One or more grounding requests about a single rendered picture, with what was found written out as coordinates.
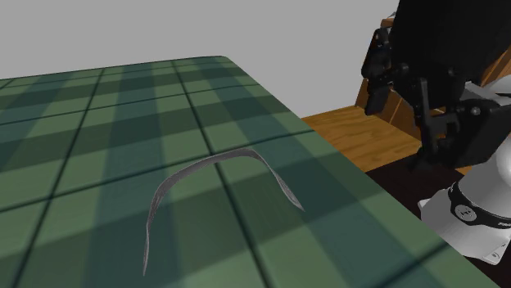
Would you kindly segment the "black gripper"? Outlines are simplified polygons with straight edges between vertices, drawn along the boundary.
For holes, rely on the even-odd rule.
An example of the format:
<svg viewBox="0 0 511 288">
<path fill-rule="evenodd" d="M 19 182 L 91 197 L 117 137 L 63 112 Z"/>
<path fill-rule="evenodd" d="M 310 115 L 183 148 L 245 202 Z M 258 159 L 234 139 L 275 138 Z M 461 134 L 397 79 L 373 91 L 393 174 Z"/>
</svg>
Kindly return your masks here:
<svg viewBox="0 0 511 288">
<path fill-rule="evenodd" d="M 364 113 L 381 113 L 408 72 L 422 76 L 407 79 L 422 142 L 415 164 L 484 163 L 501 145 L 501 96 L 475 84 L 509 46 L 511 0 L 400 0 L 392 28 L 374 31 L 361 68 Z"/>
</svg>

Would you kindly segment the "brown wooden furniture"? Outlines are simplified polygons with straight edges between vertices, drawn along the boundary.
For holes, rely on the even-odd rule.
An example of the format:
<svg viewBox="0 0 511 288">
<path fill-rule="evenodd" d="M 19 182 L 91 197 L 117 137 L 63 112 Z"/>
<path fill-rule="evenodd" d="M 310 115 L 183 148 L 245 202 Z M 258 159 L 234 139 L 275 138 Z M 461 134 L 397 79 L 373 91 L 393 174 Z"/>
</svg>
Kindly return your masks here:
<svg viewBox="0 0 511 288">
<path fill-rule="evenodd" d="M 382 19 L 381 27 L 390 28 L 393 25 L 393 16 Z M 511 75 L 511 45 L 504 51 L 491 65 L 489 65 L 479 77 L 479 85 L 481 87 L 490 87 L 490 84 L 505 76 Z M 368 80 L 363 79 L 360 86 L 359 95 L 357 96 L 355 105 L 365 108 L 369 99 L 367 92 Z M 432 115 L 438 115 L 445 112 L 445 107 L 439 107 L 431 110 Z M 410 136 L 420 140 L 420 131 L 415 126 L 413 108 L 404 101 L 392 89 L 389 93 L 387 102 L 383 110 L 376 116 L 399 130 L 409 134 Z"/>
</svg>

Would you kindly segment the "grey curved strip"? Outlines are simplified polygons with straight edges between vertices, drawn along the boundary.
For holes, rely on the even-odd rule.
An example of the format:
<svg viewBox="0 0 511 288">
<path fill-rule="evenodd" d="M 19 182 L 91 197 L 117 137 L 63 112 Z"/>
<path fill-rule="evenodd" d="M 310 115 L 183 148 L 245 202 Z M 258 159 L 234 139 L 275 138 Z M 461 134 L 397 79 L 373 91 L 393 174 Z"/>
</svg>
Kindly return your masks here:
<svg viewBox="0 0 511 288">
<path fill-rule="evenodd" d="M 271 168 L 269 163 L 265 160 L 263 156 L 261 156 L 257 151 L 251 148 L 237 148 L 234 150 L 226 151 L 223 153 L 219 153 L 216 155 L 207 156 L 201 160 L 198 160 L 177 172 L 171 174 L 167 177 L 156 189 L 154 196 L 151 199 L 150 207 L 148 210 L 147 222 L 145 225 L 145 244 L 143 251 L 143 261 L 142 261 L 142 275 L 145 276 L 147 273 L 147 265 L 150 253 L 150 234 L 151 234 L 151 224 L 156 216 L 156 211 L 158 210 L 161 202 L 165 198 L 166 194 L 175 184 L 183 180 L 184 178 L 190 176 L 191 174 L 205 168 L 208 165 L 217 164 L 219 162 L 230 160 L 237 157 L 249 157 L 261 162 L 274 176 L 277 181 L 281 191 L 287 197 L 287 199 L 298 209 L 301 211 L 305 211 L 304 207 L 300 203 L 300 201 L 296 198 L 295 194 L 292 192 L 290 187 L 285 183 L 285 181 L 279 176 L 279 174 Z"/>
</svg>

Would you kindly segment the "green plaid bed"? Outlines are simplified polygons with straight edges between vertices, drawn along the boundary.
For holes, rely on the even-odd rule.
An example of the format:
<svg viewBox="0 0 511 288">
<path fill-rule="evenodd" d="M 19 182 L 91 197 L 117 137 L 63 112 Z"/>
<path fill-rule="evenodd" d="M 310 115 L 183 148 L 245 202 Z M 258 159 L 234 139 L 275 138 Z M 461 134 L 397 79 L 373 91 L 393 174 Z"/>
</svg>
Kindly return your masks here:
<svg viewBox="0 0 511 288">
<path fill-rule="evenodd" d="M 0 288 L 499 287 L 212 56 L 0 80 Z"/>
</svg>

